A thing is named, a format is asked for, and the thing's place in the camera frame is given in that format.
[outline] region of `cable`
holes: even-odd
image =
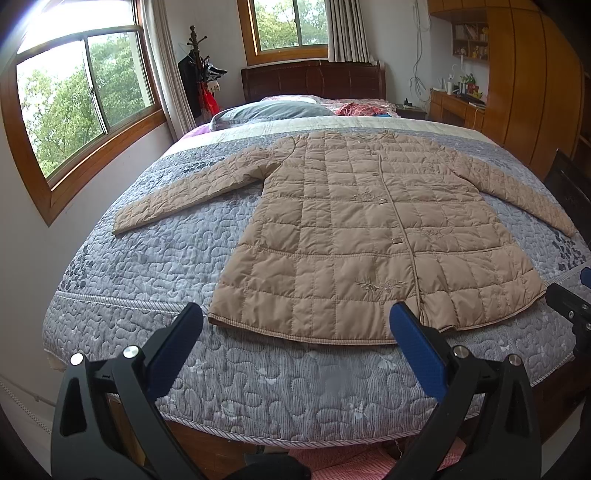
[[[419,9],[418,0],[414,0],[413,20],[414,24],[417,27],[417,60],[415,61],[413,66],[413,76],[410,78],[409,88],[411,95],[415,95],[418,98],[418,100],[423,104],[423,106],[425,106],[429,102],[430,98],[424,100],[422,97],[423,93],[427,91],[427,87],[425,87],[425,84],[418,76],[418,64],[423,58],[423,32],[428,32],[431,29],[431,17],[428,18],[428,26],[424,28],[422,25],[421,11]]]
[[[41,402],[43,402],[43,403],[45,403],[45,404],[47,404],[47,405],[49,405],[50,407],[53,407],[53,408],[56,407],[56,404],[54,402],[52,402],[51,400],[48,400],[45,397],[42,397],[41,395],[37,395],[35,392],[32,392],[31,390],[26,389],[22,385],[19,385],[15,381],[10,380],[10,378],[8,378],[8,377],[6,377],[6,376],[4,376],[2,374],[0,374],[0,378],[3,378],[4,380],[6,380],[11,385],[14,385],[15,387],[17,387],[22,392],[25,392],[27,395],[32,396],[35,401],[41,401]]]
[[[16,397],[16,395],[14,393],[12,393],[12,391],[6,385],[4,385],[4,383],[2,383],[2,381],[0,381],[0,387],[2,387],[2,389],[6,392],[6,394],[11,398],[11,400],[15,404],[17,404],[19,407],[21,407],[23,412],[26,413],[32,421],[34,421],[46,433],[51,435],[51,429],[47,425],[45,425],[41,420],[39,420],[39,418],[34,413],[32,413],[31,410],[26,408],[26,406],[22,404],[22,402]]]

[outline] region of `wooden wardrobe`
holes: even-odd
[[[549,17],[530,0],[429,0],[429,10],[451,22],[486,12],[490,78],[482,133],[542,180],[557,149],[583,157],[577,148],[585,141],[584,70]],[[591,162],[579,166],[591,173]]]

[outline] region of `window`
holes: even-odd
[[[64,0],[27,29],[0,102],[12,156],[49,225],[76,193],[165,122],[132,0]]]
[[[249,65],[328,56],[324,0],[238,0]]]

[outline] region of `bed frame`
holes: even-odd
[[[386,70],[357,62],[306,60],[242,70],[246,103],[273,95],[316,95],[323,98],[386,99]]]

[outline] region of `gray quilted bedspread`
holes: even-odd
[[[350,131],[350,128],[339,129]],[[376,129],[356,129],[375,132]],[[450,135],[405,131],[490,162],[550,195],[505,150]],[[219,274],[244,230],[261,184],[221,196],[121,237],[116,211],[170,182],[249,145],[282,135],[226,141],[165,156],[111,206],[69,265],[47,310],[45,349],[66,361],[117,355],[169,325],[186,302],[206,310]],[[530,256],[540,276],[591,301],[579,271],[591,254],[570,239],[494,197],[486,201]],[[448,333],[450,344],[476,356],[518,353],[532,384],[566,362],[574,347],[568,321],[543,300],[495,326]],[[478,412],[482,399],[470,409]],[[320,346],[240,329],[205,325],[169,394],[157,406],[166,418],[215,435],[265,445],[319,447],[377,442],[415,433],[434,407],[396,346]]]

